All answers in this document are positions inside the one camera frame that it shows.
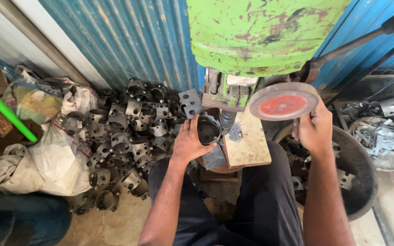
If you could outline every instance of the green machine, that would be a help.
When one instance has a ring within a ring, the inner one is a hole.
[[[191,49],[196,61],[207,68],[203,106],[243,112],[259,84],[264,91],[250,100],[251,111],[254,107],[259,113],[256,117],[286,120],[308,113],[305,110],[314,104],[309,101],[308,84],[325,62],[394,33],[392,16],[381,28],[313,58],[349,2],[187,0]],[[277,86],[282,82],[290,83]]]

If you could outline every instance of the red disc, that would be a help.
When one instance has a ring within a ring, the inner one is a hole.
[[[259,105],[259,110],[267,115],[287,115],[305,107],[307,100],[299,96],[280,96],[268,99]]]

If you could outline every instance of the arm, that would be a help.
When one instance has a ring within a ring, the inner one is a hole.
[[[305,245],[355,245],[337,180],[332,114],[321,99],[312,119],[300,117],[298,134],[312,159],[303,212]]]
[[[192,120],[185,120],[180,126],[167,173],[142,228],[138,245],[172,245],[174,241],[185,168],[191,160],[217,145],[201,145],[197,134],[198,116],[195,114]]]

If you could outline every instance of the person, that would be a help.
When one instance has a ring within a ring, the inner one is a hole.
[[[308,194],[300,223],[286,152],[267,142],[272,163],[243,168],[233,218],[220,225],[200,199],[185,173],[186,165],[216,146],[200,144],[197,118],[186,120],[170,159],[159,160],[150,172],[152,208],[139,245],[354,245],[347,221],[332,151],[332,114],[323,101],[300,117],[298,133],[309,150]]]

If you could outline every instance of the round metal plate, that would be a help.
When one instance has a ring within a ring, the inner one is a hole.
[[[316,89],[305,83],[267,86],[250,98],[250,112],[261,120],[290,120],[312,112],[319,103]]]

